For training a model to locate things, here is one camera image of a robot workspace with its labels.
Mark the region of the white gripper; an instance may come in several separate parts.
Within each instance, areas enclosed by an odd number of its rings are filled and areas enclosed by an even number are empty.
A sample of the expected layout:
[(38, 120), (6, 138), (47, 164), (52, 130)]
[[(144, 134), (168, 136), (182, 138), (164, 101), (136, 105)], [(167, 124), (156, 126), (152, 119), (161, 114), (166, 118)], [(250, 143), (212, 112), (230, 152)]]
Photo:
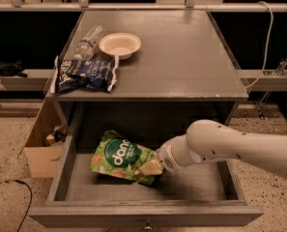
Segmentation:
[(134, 176), (143, 178), (147, 176), (157, 176), (163, 173), (163, 167), (170, 172), (182, 170), (183, 167), (177, 163), (172, 153), (173, 140), (166, 141), (157, 149), (158, 159), (152, 158), (145, 161), (140, 160), (136, 164)]

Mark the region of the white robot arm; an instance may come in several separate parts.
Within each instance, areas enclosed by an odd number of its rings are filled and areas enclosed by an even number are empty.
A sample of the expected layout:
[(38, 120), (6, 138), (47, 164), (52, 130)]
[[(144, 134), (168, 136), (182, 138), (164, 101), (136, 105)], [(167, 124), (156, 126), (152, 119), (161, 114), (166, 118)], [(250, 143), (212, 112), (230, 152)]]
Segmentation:
[(233, 130), (212, 120), (192, 123), (169, 139), (138, 169), (144, 176), (176, 172), (194, 164), (240, 160), (287, 180), (287, 135)]

